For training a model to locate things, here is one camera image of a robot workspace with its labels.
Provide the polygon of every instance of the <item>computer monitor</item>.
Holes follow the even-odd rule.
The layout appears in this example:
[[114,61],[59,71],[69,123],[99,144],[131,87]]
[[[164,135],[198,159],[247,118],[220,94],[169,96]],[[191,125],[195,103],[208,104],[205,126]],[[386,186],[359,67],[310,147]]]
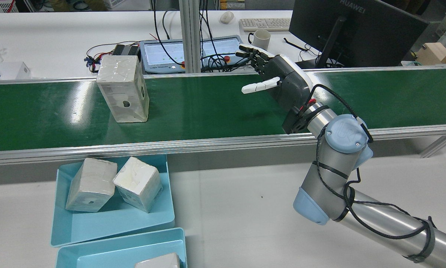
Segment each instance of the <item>computer monitor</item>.
[[289,32],[345,67],[398,66],[427,22],[379,0],[296,0]]

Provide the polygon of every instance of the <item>blue tray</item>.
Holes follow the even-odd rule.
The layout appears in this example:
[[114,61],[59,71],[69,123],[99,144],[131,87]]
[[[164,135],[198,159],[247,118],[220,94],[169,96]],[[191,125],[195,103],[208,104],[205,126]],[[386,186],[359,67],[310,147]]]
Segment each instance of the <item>blue tray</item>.
[[187,268],[185,233],[181,228],[121,236],[63,246],[56,268],[133,268],[145,259],[176,252]]
[[[99,212],[66,210],[70,183],[82,166],[71,163],[60,166],[56,181],[56,201],[51,232],[51,246],[64,246],[78,242],[124,236],[175,227],[175,212],[170,192],[167,156],[138,156],[138,159],[155,166],[160,172],[163,192],[155,201],[150,213],[145,213],[122,199],[116,189],[111,199]],[[104,158],[117,163],[119,171],[128,157]]]

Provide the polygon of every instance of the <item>ur logo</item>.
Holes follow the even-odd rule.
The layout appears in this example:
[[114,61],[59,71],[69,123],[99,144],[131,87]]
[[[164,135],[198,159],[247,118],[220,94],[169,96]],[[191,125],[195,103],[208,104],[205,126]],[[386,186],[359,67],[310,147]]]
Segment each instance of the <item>ur logo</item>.
[[361,139],[361,134],[357,126],[352,124],[347,124],[346,122],[339,122],[337,124],[337,137],[341,139],[346,139],[349,142],[359,141]]

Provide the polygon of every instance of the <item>cardboard box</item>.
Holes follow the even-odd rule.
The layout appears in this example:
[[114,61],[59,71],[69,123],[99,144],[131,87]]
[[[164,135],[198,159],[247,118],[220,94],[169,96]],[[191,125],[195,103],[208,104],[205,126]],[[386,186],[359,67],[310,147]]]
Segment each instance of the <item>cardboard box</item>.
[[442,64],[441,61],[446,56],[446,48],[441,43],[425,43],[417,53],[416,61],[424,66],[434,66]]

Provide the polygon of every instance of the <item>white table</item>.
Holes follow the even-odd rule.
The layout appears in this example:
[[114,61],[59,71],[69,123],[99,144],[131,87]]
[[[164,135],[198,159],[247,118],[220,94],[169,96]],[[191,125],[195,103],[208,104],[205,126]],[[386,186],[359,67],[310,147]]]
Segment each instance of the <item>white table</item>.
[[[235,11],[229,24],[219,18],[224,11],[210,11],[209,24],[213,36],[239,34],[248,42],[248,33],[242,32],[238,20],[242,17],[291,17],[291,11]],[[157,12],[158,33],[165,39],[161,24],[163,12]],[[156,36],[153,12],[67,12],[67,13],[0,13],[0,45],[6,49],[4,61],[23,61],[34,78],[90,77],[85,66],[86,51],[98,44],[121,41],[140,41]],[[172,39],[182,38],[179,12],[168,12],[165,17]],[[209,38],[206,27],[203,37]],[[300,60],[299,50],[284,43],[288,38],[299,46],[304,43],[289,32],[272,32],[269,52],[284,53],[293,61]],[[93,49],[91,56],[111,51],[115,45]],[[309,53],[302,54],[304,59]]]

